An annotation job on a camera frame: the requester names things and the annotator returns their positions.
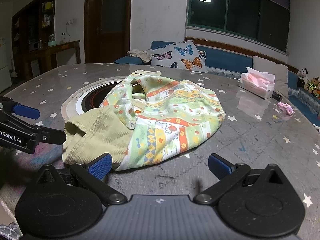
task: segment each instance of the gray table surface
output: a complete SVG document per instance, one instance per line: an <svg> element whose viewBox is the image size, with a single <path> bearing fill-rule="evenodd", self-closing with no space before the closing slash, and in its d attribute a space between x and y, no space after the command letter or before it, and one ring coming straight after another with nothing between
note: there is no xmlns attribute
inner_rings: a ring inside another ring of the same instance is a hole
<svg viewBox="0 0 320 240"><path fill-rule="evenodd" d="M320 156L317 154L320 152L317 148L320 135L295 107L292 116L278 113L275 110L277 101L272 98L263 100L242 90L235 79L164 67L75 64L44 73L9 92L7 96L40 110L38 120L23 120L63 129L61 106L66 100L70 101L71 95L90 87L94 82L103 82L103 78L128 76L138 69L161 71L162 76L178 81L200 83L216 92L227 116L218 131L199 147L158 165L111 172L108 175L109 185L128 198L132 194L190 194L193 197L199 190L197 181L201 182L201 189L218 181L208 169L207 160L211 153L218 153L232 163L247 163L256 169L264 169L267 164L276 163L300 198L304 200L306 194L312 201L309 208L304 204L306 217L298 235L305 240L320 239ZM57 168L63 167L62 146L40 144L34 155L16 150L1 151L0 197L11 210L14 210L25 184L41 165L54 163Z"/></svg>

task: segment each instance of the panda plush toy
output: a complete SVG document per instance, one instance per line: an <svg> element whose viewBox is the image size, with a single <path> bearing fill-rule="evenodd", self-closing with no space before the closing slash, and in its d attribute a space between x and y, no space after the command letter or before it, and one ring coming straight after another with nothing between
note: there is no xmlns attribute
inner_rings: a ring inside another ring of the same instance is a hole
<svg viewBox="0 0 320 240"><path fill-rule="evenodd" d="M305 85L308 84L308 82L310 82L309 78L308 78L308 70L306 68L303 68L302 70L299 71L298 73L298 82L297 82L297 87L298 88L303 88Z"/></svg>

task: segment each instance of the window frame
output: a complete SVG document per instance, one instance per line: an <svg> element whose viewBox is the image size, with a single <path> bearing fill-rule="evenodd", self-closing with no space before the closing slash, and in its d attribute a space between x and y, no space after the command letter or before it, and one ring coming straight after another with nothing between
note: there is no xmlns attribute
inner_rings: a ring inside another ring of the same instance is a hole
<svg viewBox="0 0 320 240"><path fill-rule="evenodd" d="M275 51L279 51L281 53L284 53L286 54L286 51L287 51L287 47L288 47L288 40L289 40L289 32L288 32L288 38L287 38L287 45L286 45L286 48L285 48L285 51L282 51L278 48L275 48L275 47L272 47L268 44L265 44L265 43L262 43L258 40L258 38L253 38L253 37L250 37L250 36L247 36L247 35L243 35L241 33L236 33L236 32L232 32L232 31L228 31L227 30L227 17L228 17L228 0L226 0L226 11L225 11L225 22L224 22L224 28L223 29L220 29L220 28L216 28L216 27L211 27L211 26L207 26L207 25L200 25L200 24L192 24L190 22L191 20L191 3L192 3L192 0L188 0L188 4L187 4L187 19L186 19L186 28L188 27L195 27L195 28L201 28L201 29L207 29L207 30L212 30L212 31L218 31L220 33L228 33L228 34L231 34L231 35L234 35L234 36L238 36L238 37L242 37L242 38L245 38L249 41L254 41L255 43L258 43L258 44L261 44L262 46L265 46L265 47L268 47L268 48L272 48L273 50ZM257 30L257 34L258 34L258 31L259 31L259 26L260 26L260 10L261 10L261 0L260 0L260 9L259 9L259 18L258 18L258 30Z"/></svg>

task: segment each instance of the butterfly print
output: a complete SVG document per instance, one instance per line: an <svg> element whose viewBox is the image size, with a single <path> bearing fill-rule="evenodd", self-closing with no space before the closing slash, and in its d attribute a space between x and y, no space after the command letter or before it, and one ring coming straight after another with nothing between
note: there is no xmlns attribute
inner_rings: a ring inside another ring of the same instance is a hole
<svg viewBox="0 0 320 240"><path fill-rule="evenodd" d="M202 57L206 58L206 54L204 50L198 50L198 52Z"/></svg>
<svg viewBox="0 0 320 240"><path fill-rule="evenodd" d="M185 56L186 52L189 53L189 55L193 54L192 47L191 47L190 44L186 46L186 49L182 49L182 48L179 48L179 47L174 47L174 49L177 52L179 52L182 56Z"/></svg>
<svg viewBox="0 0 320 240"><path fill-rule="evenodd" d="M172 68L178 68L178 63L173 62L170 67L172 67Z"/></svg>
<svg viewBox="0 0 320 240"><path fill-rule="evenodd" d="M193 67L202 68L202 64L199 57L195 57L195 59L192 62L183 58L181 59L181 61L185 64L185 67L188 70L193 69Z"/></svg>
<svg viewBox="0 0 320 240"><path fill-rule="evenodd" d="M153 54L153 57L156 57L157 60L171 59L172 50L164 53L164 54Z"/></svg>
<svg viewBox="0 0 320 240"><path fill-rule="evenodd" d="M154 47L151 50L156 50L156 49L164 49L166 45L162 45L162 46L158 46L158 47Z"/></svg>

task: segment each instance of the power cord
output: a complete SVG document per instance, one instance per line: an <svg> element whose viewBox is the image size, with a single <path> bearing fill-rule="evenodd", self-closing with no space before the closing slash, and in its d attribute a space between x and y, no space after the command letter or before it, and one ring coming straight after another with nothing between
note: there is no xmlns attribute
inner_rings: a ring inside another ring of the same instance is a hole
<svg viewBox="0 0 320 240"><path fill-rule="evenodd" d="M67 23L67 25L66 25L66 34L69 36L69 41L68 42L70 42L70 40L71 40L71 36L70 36L70 34L68 33L68 23Z"/></svg>

